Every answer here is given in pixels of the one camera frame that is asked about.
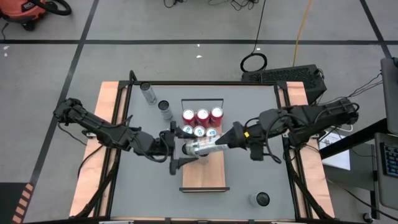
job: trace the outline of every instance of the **keyboard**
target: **keyboard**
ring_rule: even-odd
[[[398,178],[398,147],[383,144],[381,151],[384,174]]]
[[[308,104],[314,103],[326,91],[323,78],[316,65],[302,65],[297,67],[278,68],[271,70],[245,72],[243,82],[254,82],[273,85],[277,81],[303,82]]]

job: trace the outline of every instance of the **wooden table frame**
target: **wooden table frame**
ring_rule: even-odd
[[[95,109],[95,115],[111,122],[112,118],[116,123],[121,122],[123,116],[126,116],[125,106],[128,107],[128,99],[126,97],[131,94],[131,88],[125,88],[125,86],[129,82],[120,81],[120,82],[103,82],[101,85],[101,89],[98,95],[98,101]],[[163,82],[165,85],[169,84],[172,85],[171,82]],[[227,85],[227,82],[197,82],[196,85],[206,85],[212,84],[216,85],[218,83],[224,83]],[[229,82],[235,83],[237,85],[242,85],[241,82]],[[287,83],[287,93],[288,99],[291,105],[306,105],[307,104],[307,97],[305,95],[305,90],[303,87],[303,83],[301,82],[288,82]],[[278,91],[280,105],[285,105],[285,96],[282,90]],[[313,146],[318,148],[316,140],[310,140],[307,143],[309,146]],[[85,151],[84,158],[93,152],[95,149],[99,147],[99,143],[96,139],[89,139],[87,142],[87,147]],[[86,161],[86,164],[83,166],[80,172],[80,178],[78,179],[75,196],[73,198],[72,207],[70,210],[70,216],[76,215],[80,212],[83,207],[87,204],[87,202],[91,199],[92,195],[96,192],[99,186],[101,173],[104,175],[103,167],[105,164],[104,158],[106,157],[106,153],[108,153],[109,160],[108,160],[108,170],[109,172],[110,167],[113,164],[114,157],[116,155],[115,149],[108,149],[106,152],[105,149],[100,150],[97,152],[92,158]],[[325,173],[323,171],[322,160],[318,152],[315,152],[313,149],[309,147],[305,147],[300,150],[301,162],[302,162],[302,171],[303,175],[305,176],[305,181],[307,185],[307,189],[313,195],[315,200],[318,204],[329,214],[331,217],[334,217],[333,207],[330,200],[329,190],[326,183]],[[296,159],[293,160],[293,165],[296,171],[298,169],[298,162]],[[108,185],[107,189],[105,190],[102,199],[100,208],[96,211],[97,216],[106,216],[109,213],[110,209],[108,203],[112,202],[112,195],[109,197],[110,192]],[[308,217],[307,214],[310,214],[313,218],[317,218],[315,212],[313,210],[306,211],[306,206],[304,203],[303,195],[299,188],[296,186],[295,191],[297,193],[297,205],[298,205],[298,214],[301,218],[311,218]],[[113,220],[165,220],[162,217],[112,217]],[[194,221],[197,220],[195,218],[171,218],[173,221]],[[224,219],[208,219],[209,221],[245,221],[245,220],[224,220]],[[276,220],[256,220],[261,222],[266,221],[276,221]]]

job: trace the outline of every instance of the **red vacuum cleaner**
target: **red vacuum cleaner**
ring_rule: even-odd
[[[54,0],[62,5],[65,10],[58,10],[53,1],[46,0],[0,0],[0,18],[8,22],[22,24],[25,30],[35,29],[35,23],[44,17],[46,12],[60,16],[67,16],[72,13],[69,4],[64,0]]]

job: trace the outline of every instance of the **orange striped tape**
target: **orange striped tape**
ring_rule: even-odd
[[[33,184],[26,184],[25,189],[21,193],[17,208],[15,209],[15,214],[12,217],[12,223],[20,224],[24,221],[27,206],[32,198],[33,188]]]

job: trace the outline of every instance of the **can lid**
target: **can lid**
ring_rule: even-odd
[[[256,201],[260,206],[267,206],[269,204],[269,196],[264,192],[260,192],[257,194]]]
[[[196,136],[198,136],[198,137],[202,137],[202,136],[205,135],[205,128],[202,127],[202,126],[196,126],[196,127],[193,129],[193,134],[196,135]]]
[[[199,119],[207,119],[209,117],[209,111],[206,109],[198,110],[198,118]]]
[[[182,112],[182,117],[184,119],[192,119],[193,117],[195,117],[195,112],[191,109],[186,109],[184,110],[184,112]]]
[[[214,117],[216,117],[216,118],[219,118],[219,117],[221,117],[222,115],[223,115],[223,109],[221,109],[220,107],[215,107],[215,108],[213,108],[212,110],[211,110],[211,115],[212,116],[214,116]]]
[[[141,85],[139,85],[139,88],[141,89],[141,90],[149,90],[149,88],[150,88],[150,84],[149,84],[149,82],[143,82],[143,83],[141,83]]]
[[[188,134],[193,134],[193,128],[190,125],[185,125],[184,127],[182,127],[182,131]]]
[[[169,108],[169,102],[167,102],[166,100],[162,100],[159,102],[159,104],[157,105],[157,107],[160,110],[167,110]]]
[[[217,135],[217,130],[214,128],[208,128],[206,130],[206,136],[215,136]]]

